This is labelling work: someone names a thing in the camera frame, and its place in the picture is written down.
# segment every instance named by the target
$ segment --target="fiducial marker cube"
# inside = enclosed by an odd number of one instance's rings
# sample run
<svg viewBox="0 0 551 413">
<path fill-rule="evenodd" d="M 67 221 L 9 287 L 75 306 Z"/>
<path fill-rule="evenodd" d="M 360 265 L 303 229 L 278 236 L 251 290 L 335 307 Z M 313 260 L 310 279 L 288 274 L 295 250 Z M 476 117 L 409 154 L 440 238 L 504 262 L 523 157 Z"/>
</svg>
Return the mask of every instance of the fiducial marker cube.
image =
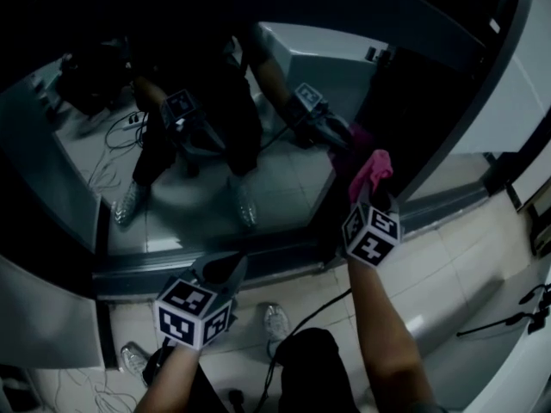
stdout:
<svg viewBox="0 0 551 413">
<path fill-rule="evenodd" d="M 227 329 L 231 311 L 231 296 L 182 279 L 155 300 L 158 331 L 195 350 L 201 350 Z"/>
<path fill-rule="evenodd" d="M 343 224 L 343 239 L 346 254 L 377 268 L 400 243 L 399 215 L 378 210 L 361 194 Z"/>
</svg>

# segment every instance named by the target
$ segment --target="leg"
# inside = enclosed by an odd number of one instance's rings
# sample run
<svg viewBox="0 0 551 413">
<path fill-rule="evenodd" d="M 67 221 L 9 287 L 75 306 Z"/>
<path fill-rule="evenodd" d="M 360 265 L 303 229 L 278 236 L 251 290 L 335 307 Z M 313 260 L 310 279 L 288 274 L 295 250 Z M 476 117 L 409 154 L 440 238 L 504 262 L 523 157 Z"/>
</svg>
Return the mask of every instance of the leg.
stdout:
<svg viewBox="0 0 551 413">
<path fill-rule="evenodd" d="M 220 65 L 214 76 L 200 86 L 197 96 L 208 120 L 223 134 L 230 169 L 236 176 L 246 175 L 257 167 L 262 137 L 249 83 L 237 67 Z"/>
<path fill-rule="evenodd" d="M 283 366 L 279 411 L 358 412 L 338 346 L 327 330 L 306 329 L 276 352 Z"/>
<path fill-rule="evenodd" d="M 144 148 L 133 172 L 134 181 L 143 187 L 151 184 L 175 161 L 176 149 L 166 137 L 163 119 L 157 111 L 147 116 Z"/>
<path fill-rule="evenodd" d="M 228 186 L 239 219 L 253 227 L 257 224 L 257 209 L 245 175 L 257 167 L 262 127 L 249 84 L 237 67 L 219 65 L 213 75 L 196 82 L 193 91 L 226 144 L 226 161 L 233 173 Z"/>
<path fill-rule="evenodd" d="M 166 349 L 167 350 L 163 353 L 163 358 L 158 363 L 160 367 L 169 357 L 170 352 L 172 352 L 174 348 L 168 347 Z M 143 379 L 147 385 L 151 385 L 153 382 L 160 352 L 161 349 L 153 354 L 147 362 L 144 372 L 142 373 Z M 208 381 L 207 376 L 202 371 L 201 366 L 197 367 L 197 373 L 195 374 L 195 379 L 193 381 L 193 385 L 191 386 L 189 404 L 186 411 L 189 413 L 200 411 L 208 411 L 209 413 L 227 413 L 226 407 L 224 407 L 224 404 L 220 401 L 220 398 L 218 398 L 216 391 L 214 391 L 214 388 Z"/>
<path fill-rule="evenodd" d="M 133 172 L 133 181 L 122 198 L 113 204 L 115 222 L 129 225 L 145 204 L 149 187 L 176 158 L 176 150 L 166 138 L 163 119 L 159 112 L 151 112 L 144 133 L 144 148 Z"/>
</svg>

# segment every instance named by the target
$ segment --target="black pants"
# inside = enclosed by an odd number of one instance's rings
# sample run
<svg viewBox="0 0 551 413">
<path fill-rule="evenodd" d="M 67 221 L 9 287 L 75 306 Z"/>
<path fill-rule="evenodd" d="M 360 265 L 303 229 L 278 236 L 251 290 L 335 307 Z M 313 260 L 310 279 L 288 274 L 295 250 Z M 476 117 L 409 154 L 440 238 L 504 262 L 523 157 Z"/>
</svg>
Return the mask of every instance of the black pants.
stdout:
<svg viewBox="0 0 551 413">
<path fill-rule="evenodd" d="M 235 175 L 243 176 L 257 167 L 262 127 L 249 83 L 238 67 L 219 63 L 193 77 L 162 77 L 154 83 L 169 95 L 187 89 L 201 102 L 207 120 L 226 144 L 226 161 Z M 157 110 L 149 112 L 143 147 L 133 179 L 145 186 L 151 185 L 176 157 Z"/>
<path fill-rule="evenodd" d="M 148 385 L 153 380 L 158 353 L 151 357 L 144 371 Z M 277 349 L 276 358 L 283 366 L 280 412 L 358 412 L 338 346 L 327 330 L 306 329 L 288 338 Z M 263 379 L 258 380 L 258 386 L 263 387 Z M 227 413 L 201 366 L 191 386 L 188 411 Z"/>
</svg>

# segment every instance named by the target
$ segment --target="silver sneaker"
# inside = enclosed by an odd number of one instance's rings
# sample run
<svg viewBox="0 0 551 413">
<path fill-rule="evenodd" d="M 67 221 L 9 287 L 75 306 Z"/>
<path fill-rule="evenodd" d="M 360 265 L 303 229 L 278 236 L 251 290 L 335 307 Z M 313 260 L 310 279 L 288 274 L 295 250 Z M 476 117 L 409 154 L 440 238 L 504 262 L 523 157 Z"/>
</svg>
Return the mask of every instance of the silver sneaker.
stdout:
<svg viewBox="0 0 551 413">
<path fill-rule="evenodd" d="M 251 197 L 251 193 L 241 177 L 230 176 L 227 186 L 232 192 L 232 200 L 238 212 L 241 223 L 247 228 L 257 225 L 257 206 Z"/>
<path fill-rule="evenodd" d="M 122 199 L 113 203 L 112 210 L 115 222 L 120 226 L 129 225 L 138 210 L 144 205 L 148 194 L 149 187 L 142 187 L 132 181 Z"/>
<path fill-rule="evenodd" d="M 144 372 L 145 366 L 147 366 L 147 361 L 150 358 L 147 353 L 144 352 L 135 342 L 129 342 L 126 346 L 122 347 L 121 358 L 124 367 L 128 370 L 128 372 L 141 380 L 145 385 L 142 373 Z"/>
<path fill-rule="evenodd" d="M 264 314 L 264 329 L 268 334 L 268 356 L 273 359 L 277 347 L 291 333 L 289 318 L 277 303 L 268 306 Z"/>
</svg>

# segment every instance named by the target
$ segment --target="gray wall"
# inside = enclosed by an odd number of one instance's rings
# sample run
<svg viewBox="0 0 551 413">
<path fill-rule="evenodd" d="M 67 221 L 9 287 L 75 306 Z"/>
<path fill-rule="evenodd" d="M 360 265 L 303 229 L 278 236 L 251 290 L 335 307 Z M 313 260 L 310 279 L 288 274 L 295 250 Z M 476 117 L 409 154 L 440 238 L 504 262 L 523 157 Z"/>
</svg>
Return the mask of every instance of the gray wall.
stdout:
<svg viewBox="0 0 551 413">
<path fill-rule="evenodd" d="M 0 147 L 50 216 L 94 252 L 100 198 L 62 150 L 26 79 L 0 95 Z"/>
<path fill-rule="evenodd" d="M 519 151 L 551 107 L 551 0 L 533 0 L 498 86 L 452 153 Z"/>
<path fill-rule="evenodd" d="M 0 324 L 2 364 L 103 366 L 95 301 L 53 286 L 2 256 Z"/>
</svg>

